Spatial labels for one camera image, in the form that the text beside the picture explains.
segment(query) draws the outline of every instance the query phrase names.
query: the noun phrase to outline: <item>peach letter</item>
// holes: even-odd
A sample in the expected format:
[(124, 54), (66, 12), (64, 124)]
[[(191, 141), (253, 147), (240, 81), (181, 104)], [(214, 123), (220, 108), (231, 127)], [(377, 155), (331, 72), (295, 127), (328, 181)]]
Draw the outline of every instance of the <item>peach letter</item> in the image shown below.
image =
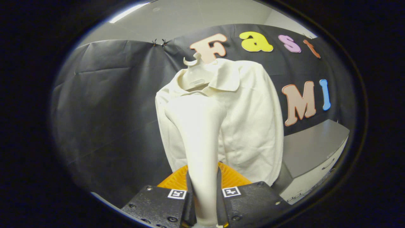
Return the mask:
[(304, 93), (301, 96), (298, 88), (291, 84), (283, 87), (281, 92), (287, 96), (288, 103), (288, 118), (285, 122), (286, 126), (291, 126), (297, 122), (297, 117), (295, 116), (295, 111), (298, 113), (300, 120), (305, 117), (311, 117), (315, 115), (315, 96), (313, 94), (314, 83), (312, 81), (307, 81), (304, 85)]
[(225, 42), (226, 40), (226, 36), (218, 33), (193, 43), (190, 45), (190, 49), (194, 49), (196, 52), (200, 53), (203, 62), (208, 64), (216, 59), (215, 53), (218, 53), (220, 56), (225, 56), (226, 54), (225, 48), (220, 42), (215, 42), (213, 47), (210, 47), (209, 43), (214, 41)]

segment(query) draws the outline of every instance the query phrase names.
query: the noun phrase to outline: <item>white ceiling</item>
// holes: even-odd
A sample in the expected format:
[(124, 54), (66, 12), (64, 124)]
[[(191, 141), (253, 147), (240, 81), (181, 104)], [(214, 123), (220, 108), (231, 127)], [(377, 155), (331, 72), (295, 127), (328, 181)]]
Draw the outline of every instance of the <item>white ceiling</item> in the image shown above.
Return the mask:
[(158, 0), (115, 23), (98, 26), (79, 46), (107, 39), (157, 39), (161, 44), (162, 39), (171, 40), (202, 28), (239, 23), (271, 25), (316, 37), (297, 22), (253, 0)]

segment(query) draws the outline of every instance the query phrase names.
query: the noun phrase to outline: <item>blue letter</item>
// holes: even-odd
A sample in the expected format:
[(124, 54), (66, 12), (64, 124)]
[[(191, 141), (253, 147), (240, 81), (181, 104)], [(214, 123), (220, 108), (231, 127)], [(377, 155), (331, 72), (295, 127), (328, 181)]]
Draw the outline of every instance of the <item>blue letter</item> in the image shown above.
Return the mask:
[(326, 79), (322, 79), (319, 81), (319, 84), (322, 86), (322, 91), (324, 92), (324, 111), (330, 109), (330, 101), (329, 101), (329, 91), (328, 91), (328, 81)]

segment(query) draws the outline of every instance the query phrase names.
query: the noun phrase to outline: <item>letter m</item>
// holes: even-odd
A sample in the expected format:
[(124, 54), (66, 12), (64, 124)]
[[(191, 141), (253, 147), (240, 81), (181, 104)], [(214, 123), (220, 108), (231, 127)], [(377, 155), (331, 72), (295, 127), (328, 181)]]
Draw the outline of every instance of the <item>letter m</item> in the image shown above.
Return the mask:
[(283, 87), (281, 92), (287, 96), (288, 103), (288, 118), (285, 122), (286, 126), (291, 126), (297, 122), (295, 112), (298, 113), (300, 120), (315, 115), (315, 97), (313, 93), (314, 83), (312, 81), (305, 82), (304, 93), (301, 96), (298, 88), (291, 84)]

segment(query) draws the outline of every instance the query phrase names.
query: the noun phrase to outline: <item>foam letter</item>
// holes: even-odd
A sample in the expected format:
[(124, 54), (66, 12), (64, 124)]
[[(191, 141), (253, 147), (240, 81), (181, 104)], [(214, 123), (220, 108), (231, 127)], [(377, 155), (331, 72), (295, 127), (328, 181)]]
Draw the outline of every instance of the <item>foam letter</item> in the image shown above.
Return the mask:
[(226, 54), (225, 48), (220, 42), (215, 42), (213, 47), (210, 47), (209, 43), (214, 41), (225, 42), (226, 40), (226, 36), (218, 33), (193, 43), (190, 45), (190, 49), (194, 49), (196, 52), (199, 52), (203, 62), (208, 64), (216, 59), (215, 53), (218, 53), (220, 56), (225, 56)]
[(300, 53), (301, 49), (298, 44), (294, 43), (294, 40), (289, 36), (279, 35), (279, 39), (284, 43), (284, 47), (290, 52)]
[(322, 86), (322, 91), (324, 92), (324, 106), (322, 107), (322, 109), (326, 111), (330, 109), (328, 81), (326, 79), (322, 79), (319, 81), (319, 85)]
[(285, 122), (286, 126), (291, 126), (297, 122), (295, 111), (297, 111), (300, 120), (304, 118), (305, 110), (307, 110), (305, 112), (306, 118), (315, 115), (316, 109), (313, 87), (314, 83), (312, 81), (307, 81), (304, 85), (304, 93), (302, 96), (295, 85), (291, 84), (283, 87), (281, 92), (287, 96), (288, 103), (288, 118)]
[(273, 46), (270, 45), (266, 38), (258, 32), (243, 32), (239, 35), (239, 38), (244, 39), (242, 41), (242, 47), (249, 52), (258, 52), (260, 50), (264, 52), (273, 51)]
[(304, 44), (308, 45), (309, 49), (311, 49), (311, 52), (317, 57), (317, 58), (321, 58), (321, 56), (315, 51), (315, 49), (313, 48), (313, 45), (310, 44), (307, 40), (304, 40)]

